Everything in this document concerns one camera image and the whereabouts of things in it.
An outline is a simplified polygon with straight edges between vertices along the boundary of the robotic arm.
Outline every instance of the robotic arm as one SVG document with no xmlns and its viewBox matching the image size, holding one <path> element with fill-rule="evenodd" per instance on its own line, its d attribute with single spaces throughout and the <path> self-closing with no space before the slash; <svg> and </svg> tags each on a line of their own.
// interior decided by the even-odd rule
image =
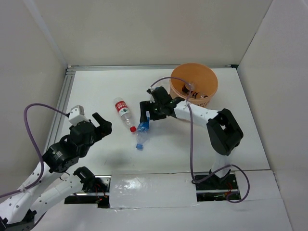
<svg viewBox="0 0 308 231">
<path fill-rule="evenodd" d="M 164 119 L 167 116 L 191 120 L 189 108 L 183 98 L 171 96 L 163 87 L 154 90 L 148 89 L 151 94 L 150 101 L 140 102 L 140 122 L 146 122 L 146 112 L 150 113 L 151 120 Z M 240 144 L 243 132 L 237 124 L 232 113 L 228 109 L 221 111 L 210 110 L 190 104 L 192 109 L 193 122 L 207 128 L 212 147 L 217 152 L 215 162 L 210 172 L 229 165 L 231 163 L 231 151 Z M 229 174 L 230 168 L 225 168 L 215 175 L 217 180 L 222 182 Z"/>
<path fill-rule="evenodd" d="M 54 188 L 44 192 L 57 178 L 61 177 L 79 158 L 87 155 L 89 148 L 112 131 L 111 123 L 98 113 L 92 115 L 99 123 L 95 127 L 84 116 L 83 107 L 72 108 L 69 121 L 72 124 L 70 134 L 53 144 L 43 155 L 44 173 L 37 185 L 26 190 L 25 186 L 34 182 L 41 171 L 38 164 L 34 172 L 19 189 L 21 192 L 11 196 L 0 204 L 0 231 L 29 231 L 48 209 L 70 194 L 84 190 L 90 191 L 97 182 L 93 173 L 86 167 L 78 168 L 73 175 Z"/>
</svg>

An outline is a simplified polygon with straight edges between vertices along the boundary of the round container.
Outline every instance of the round container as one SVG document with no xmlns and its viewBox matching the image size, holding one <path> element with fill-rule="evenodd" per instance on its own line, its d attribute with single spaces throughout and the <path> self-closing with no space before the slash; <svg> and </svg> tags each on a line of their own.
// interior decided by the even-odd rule
<svg viewBox="0 0 308 231">
<path fill-rule="evenodd" d="M 201 99 L 190 98 L 189 101 L 201 107 L 205 107 L 214 96 L 218 89 L 218 80 L 214 72 L 202 64 L 189 63 L 182 64 L 175 68 L 171 74 L 172 77 L 178 77 L 187 82 L 194 82 L 196 92 L 202 92 L 207 97 Z M 182 92 L 184 82 L 178 79 L 170 79 L 170 95 L 186 99 L 187 95 Z"/>
</svg>

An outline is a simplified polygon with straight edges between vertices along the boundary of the blue bottle cap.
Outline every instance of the blue bottle cap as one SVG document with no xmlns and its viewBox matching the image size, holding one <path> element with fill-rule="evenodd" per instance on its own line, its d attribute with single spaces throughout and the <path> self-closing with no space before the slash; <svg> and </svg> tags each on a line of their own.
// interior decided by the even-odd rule
<svg viewBox="0 0 308 231">
<path fill-rule="evenodd" d="M 138 150 L 142 150 L 142 149 L 143 149 L 143 145 L 142 145 L 142 144 L 137 143 L 136 148 L 137 148 Z"/>
</svg>

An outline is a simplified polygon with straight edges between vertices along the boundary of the white wall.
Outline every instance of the white wall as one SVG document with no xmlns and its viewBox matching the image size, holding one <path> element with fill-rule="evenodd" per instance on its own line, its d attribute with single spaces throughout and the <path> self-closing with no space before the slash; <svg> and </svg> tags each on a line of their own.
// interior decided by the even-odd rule
<svg viewBox="0 0 308 231">
<path fill-rule="evenodd" d="M 274 0 L 238 69 L 294 231 L 308 226 L 307 3 Z"/>
<path fill-rule="evenodd" d="M 37 165 L 23 110 L 33 102 L 56 106 L 65 69 L 22 1 L 1 1 L 0 21 L 0 174 L 6 176 L 1 177 L 1 194 L 17 185 L 5 182 L 8 177 L 20 179 Z M 33 108 L 28 114 L 43 151 L 53 112 Z"/>
<path fill-rule="evenodd" d="M 239 64 L 272 0 L 35 0 L 70 65 Z"/>
</svg>

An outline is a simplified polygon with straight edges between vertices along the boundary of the plastic bottle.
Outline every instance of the plastic bottle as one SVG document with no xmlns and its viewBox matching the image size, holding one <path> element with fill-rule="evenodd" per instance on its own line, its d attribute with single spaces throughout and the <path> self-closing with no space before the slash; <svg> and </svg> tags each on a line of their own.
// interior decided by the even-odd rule
<svg viewBox="0 0 308 231">
<path fill-rule="evenodd" d="M 131 112 L 124 100 L 120 97 L 117 97 L 114 99 L 114 104 L 119 116 L 121 117 L 121 120 L 124 121 L 125 125 L 129 128 L 131 132 L 135 132 L 136 127 L 133 124 Z"/>
<path fill-rule="evenodd" d="M 137 145 L 136 148 L 138 150 L 143 150 L 143 144 L 148 140 L 148 130 L 150 127 L 150 118 L 148 118 L 148 122 L 140 123 L 137 127 Z"/>
</svg>

